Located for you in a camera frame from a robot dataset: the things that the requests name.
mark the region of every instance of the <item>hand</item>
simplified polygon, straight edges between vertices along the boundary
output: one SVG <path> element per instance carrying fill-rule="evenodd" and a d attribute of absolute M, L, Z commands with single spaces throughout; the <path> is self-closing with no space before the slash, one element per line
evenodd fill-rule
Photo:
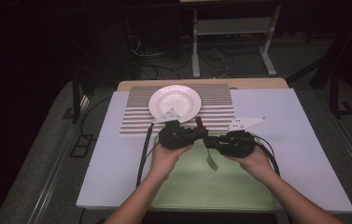
<path fill-rule="evenodd" d="M 254 151 L 249 156 L 243 159 L 229 156 L 225 157 L 229 160 L 239 162 L 243 169 L 262 183 L 264 183 L 268 177 L 275 175 L 275 171 L 273 170 L 268 157 L 257 146 L 255 146 Z"/>
<path fill-rule="evenodd" d="M 153 149 L 151 168 L 148 176 L 159 178 L 161 181 L 166 180 L 170 172 L 175 168 L 178 158 L 191 148 L 192 145 L 170 150 L 158 144 Z"/>

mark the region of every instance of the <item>wooden table edge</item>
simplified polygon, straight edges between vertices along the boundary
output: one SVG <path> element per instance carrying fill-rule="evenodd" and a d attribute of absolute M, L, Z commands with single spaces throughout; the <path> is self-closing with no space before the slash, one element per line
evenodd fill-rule
<path fill-rule="evenodd" d="M 132 86 L 168 86 L 186 84 L 228 83 L 230 89 L 287 89 L 289 85 L 281 77 L 222 78 L 222 79 L 171 79 L 122 81 L 117 91 L 130 91 Z"/>

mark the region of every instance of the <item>forearm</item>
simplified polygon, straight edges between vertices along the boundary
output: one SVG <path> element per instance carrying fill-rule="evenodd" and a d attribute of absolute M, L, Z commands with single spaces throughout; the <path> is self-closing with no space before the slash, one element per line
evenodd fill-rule
<path fill-rule="evenodd" d="M 278 175 L 270 175 L 262 183 L 273 193 L 279 203 L 298 224 L 342 223 L 333 215 L 305 198 Z"/>
<path fill-rule="evenodd" d="M 105 224 L 141 223 L 161 185 L 162 180 L 148 175 L 120 208 L 106 220 Z"/>

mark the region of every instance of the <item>gray carpet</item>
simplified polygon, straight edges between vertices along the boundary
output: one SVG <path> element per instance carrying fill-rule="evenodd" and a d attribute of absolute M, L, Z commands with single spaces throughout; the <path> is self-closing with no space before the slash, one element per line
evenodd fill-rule
<path fill-rule="evenodd" d="M 288 77 L 314 62 L 326 52 L 331 44 L 331 40 L 323 39 L 313 40 L 309 45 L 306 45 L 304 43 L 305 39 L 305 35 L 274 38 L 270 56 L 279 77 Z M 206 53 L 213 57 L 216 56 L 213 50 L 210 51 L 210 45 L 208 45 L 210 39 L 203 39 L 202 41 L 205 41 Z M 237 49 L 233 58 L 234 62 L 229 64 L 226 77 L 267 77 L 260 56 L 254 51 L 261 41 L 262 39 L 259 36 L 250 36 L 243 40 L 243 48 L 240 49 L 238 48 L 240 46 L 240 37 L 235 39 L 222 38 L 216 42 L 216 45 L 212 45 L 218 48 L 220 52 L 224 52 L 224 55 Z M 201 61 L 202 77 L 219 77 L 224 74 L 225 66 L 221 64 L 221 59 L 218 55 L 216 57 L 216 62 L 205 63 Z M 231 57 L 225 58 L 227 62 L 230 62 L 231 59 Z M 179 69 L 174 71 L 161 69 L 161 72 L 157 73 L 152 67 L 145 66 L 142 69 L 142 79 L 154 77 L 157 77 L 157 79 L 171 79 L 177 78 L 177 76 L 191 78 L 189 54 L 185 54 L 180 59 L 173 59 L 163 63 L 158 62 L 158 59 L 148 61 L 167 68 Z M 315 91 L 308 84 L 313 74 L 314 72 L 298 79 L 290 86 L 296 90 L 317 138 L 352 202 L 352 158 L 347 149 L 347 144 L 337 129 L 336 120 L 334 120 L 328 109 L 328 86 L 323 90 Z M 82 116 L 86 115 L 87 111 L 94 105 L 110 96 L 111 91 L 98 90 L 94 96 L 90 96 L 89 108 L 85 110 Z M 341 85 L 341 100 L 347 100 L 352 105 L 352 90 L 345 83 Z M 84 133 L 93 134 L 94 137 L 97 137 L 106 114 L 108 102 L 105 101 L 98 105 L 89 113 L 83 126 Z M 45 181 L 48 179 L 51 168 L 56 162 L 59 150 L 63 146 L 67 131 L 80 128 L 81 119 L 77 124 L 71 124 L 71 120 L 63 119 L 66 108 L 71 107 L 71 104 L 72 94 L 68 85 L 64 87 L 64 90 L 54 102 L 42 130 L 35 140 L 30 155 L 0 212 L 0 223 L 27 223 L 39 198 L 39 193 L 45 187 Z M 352 135 L 352 116 L 342 117 L 342 123 Z M 67 140 L 73 146 L 76 143 L 77 135 L 68 137 Z M 46 210 L 36 223 L 79 222 L 82 209 L 76 207 L 75 204 L 79 187 L 83 181 L 93 150 L 94 142 L 89 148 L 86 158 L 64 158 L 58 181 L 53 186 L 53 193 L 49 197 Z M 109 213 L 109 211 L 87 210 L 84 213 L 82 223 L 96 223 L 99 219 L 107 217 Z M 352 214 L 338 215 L 338 217 L 345 223 L 352 223 Z"/>

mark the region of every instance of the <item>wrist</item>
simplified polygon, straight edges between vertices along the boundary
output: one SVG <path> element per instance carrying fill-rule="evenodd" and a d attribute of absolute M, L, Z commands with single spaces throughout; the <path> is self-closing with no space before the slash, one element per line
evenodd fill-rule
<path fill-rule="evenodd" d="M 275 171 L 271 171 L 258 178 L 258 180 L 266 187 L 270 187 L 279 180 L 281 180 L 281 177 Z"/>
<path fill-rule="evenodd" d="M 151 170 L 147 174 L 146 180 L 148 180 L 149 182 L 152 182 L 152 183 L 162 184 L 167 179 L 167 177 L 168 177 L 168 175 L 164 175 L 160 172 L 155 172 L 155 171 Z"/>

